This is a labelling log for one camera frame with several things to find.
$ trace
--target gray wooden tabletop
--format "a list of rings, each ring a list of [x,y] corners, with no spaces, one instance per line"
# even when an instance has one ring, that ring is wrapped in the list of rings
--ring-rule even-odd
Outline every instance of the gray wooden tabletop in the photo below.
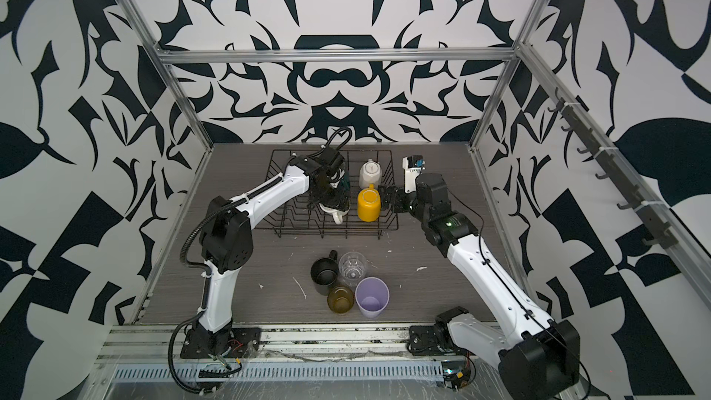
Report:
[[[200,306],[203,279],[198,269],[182,267],[178,251],[185,237],[206,215],[210,200],[242,194],[264,182],[271,152],[259,144],[221,144],[215,150],[195,197],[178,229],[165,267],[158,278],[142,324],[176,324],[195,314]],[[447,186],[485,220],[484,240],[499,262],[508,269],[498,232],[486,207],[481,184],[467,147],[462,143],[354,146],[389,149],[393,152],[395,181],[404,182],[401,160],[422,155],[428,172],[440,173]],[[481,221],[451,198],[452,207],[467,215],[475,226]],[[424,238],[420,223],[408,214],[399,215],[400,227],[381,238],[376,236],[284,235],[254,230],[254,253],[242,267],[233,299],[235,323],[361,323],[369,321],[354,306],[338,316],[326,305],[309,277],[311,264],[335,249],[358,251],[366,256],[369,276],[384,280],[390,303],[370,321],[433,321],[437,314],[455,306],[469,309],[479,320],[494,320],[491,312],[465,277]],[[192,245],[189,258],[201,260],[200,245]]]

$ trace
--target dish rack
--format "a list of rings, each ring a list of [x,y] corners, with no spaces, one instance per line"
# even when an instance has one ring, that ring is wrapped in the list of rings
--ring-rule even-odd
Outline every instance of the dish rack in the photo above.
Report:
[[[293,154],[305,155],[313,153],[315,150],[295,150],[276,149],[271,152],[267,177],[269,180],[276,174],[281,173],[284,164],[287,163]],[[395,185],[395,171],[393,169],[393,152],[390,150],[361,150],[343,149],[341,154],[346,160],[346,171],[351,182],[351,210],[343,215],[343,223],[336,224],[330,214],[325,213],[318,204],[309,204],[308,192],[290,199],[278,209],[267,215],[257,224],[256,229],[274,230],[274,233],[281,237],[284,234],[298,235],[325,235],[345,236],[383,235],[384,231],[397,230],[399,227],[397,214],[391,208],[382,210],[376,221],[365,222],[358,218],[358,174],[360,167],[372,159],[380,164],[381,177],[380,185]]]

